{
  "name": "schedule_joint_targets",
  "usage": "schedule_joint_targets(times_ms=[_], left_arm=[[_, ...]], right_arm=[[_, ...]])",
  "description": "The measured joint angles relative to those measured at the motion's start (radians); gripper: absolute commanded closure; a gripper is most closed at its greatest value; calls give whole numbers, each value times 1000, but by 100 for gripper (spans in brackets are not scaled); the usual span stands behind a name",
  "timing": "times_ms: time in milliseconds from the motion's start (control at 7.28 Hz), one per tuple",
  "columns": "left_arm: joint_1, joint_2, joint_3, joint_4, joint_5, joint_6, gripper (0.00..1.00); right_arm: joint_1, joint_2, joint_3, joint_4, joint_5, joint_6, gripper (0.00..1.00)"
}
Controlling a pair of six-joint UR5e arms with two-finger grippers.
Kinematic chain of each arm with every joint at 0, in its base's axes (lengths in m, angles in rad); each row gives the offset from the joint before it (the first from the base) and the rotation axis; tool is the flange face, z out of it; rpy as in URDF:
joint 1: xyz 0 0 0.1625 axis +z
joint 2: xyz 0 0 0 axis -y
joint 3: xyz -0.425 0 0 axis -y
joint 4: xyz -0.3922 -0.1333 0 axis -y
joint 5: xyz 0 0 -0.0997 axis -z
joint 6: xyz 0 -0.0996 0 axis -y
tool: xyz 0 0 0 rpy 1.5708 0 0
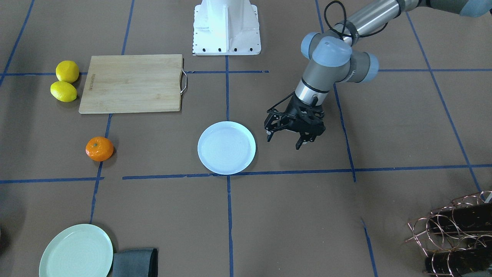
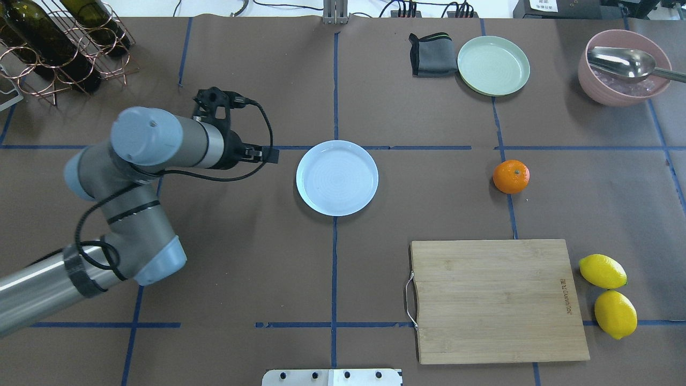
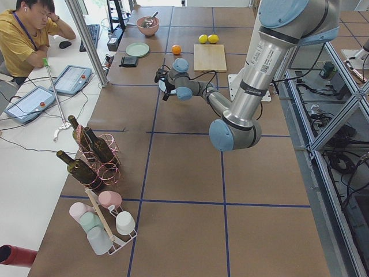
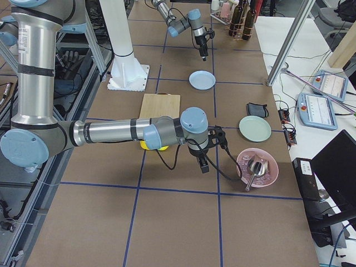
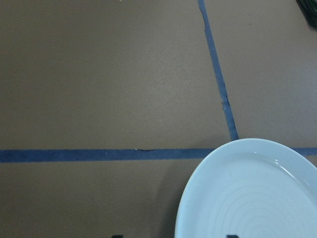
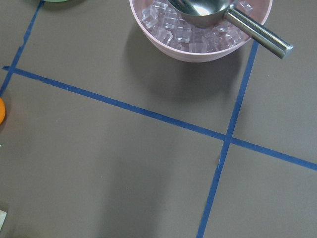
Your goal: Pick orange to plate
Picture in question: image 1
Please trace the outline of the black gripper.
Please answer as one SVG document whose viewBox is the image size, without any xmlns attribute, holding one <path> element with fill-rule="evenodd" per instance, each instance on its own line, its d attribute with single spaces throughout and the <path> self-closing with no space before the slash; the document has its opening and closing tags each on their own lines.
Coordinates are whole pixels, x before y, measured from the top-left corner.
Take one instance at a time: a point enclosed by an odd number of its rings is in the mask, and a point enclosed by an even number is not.
<svg viewBox="0 0 492 277">
<path fill-rule="evenodd" d="M 295 145 L 296 150 L 308 142 L 314 142 L 316 136 L 320 136 L 326 130 L 323 107 L 305 104 L 294 92 L 269 108 L 267 114 L 264 121 L 267 142 L 271 141 L 275 132 L 292 131 L 300 134 Z"/>
</svg>

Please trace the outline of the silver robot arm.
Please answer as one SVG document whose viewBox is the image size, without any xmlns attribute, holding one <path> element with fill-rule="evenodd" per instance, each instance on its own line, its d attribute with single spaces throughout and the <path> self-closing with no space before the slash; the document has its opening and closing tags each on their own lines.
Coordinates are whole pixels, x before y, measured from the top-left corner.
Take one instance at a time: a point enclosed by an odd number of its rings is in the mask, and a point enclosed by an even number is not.
<svg viewBox="0 0 492 277">
<path fill-rule="evenodd" d="M 284 112 L 268 109 L 264 121 L 267 141 L 287 130 L 300 135 L 296 149 L 314 142 L 325 131 L 322 103 L 337 82 L 369 82 L 379 71 L 376 56 L 352 47 L 363 37 L 381 32 L 402 13 L 429 7 L 465 17 L 480 17 L 491 10 L 490 0 L 375 0 L 325 33 L 309 33 L 301 42 L 301 53 L 309 60 L 296 89 L 285 100 Z"/>
</svg>

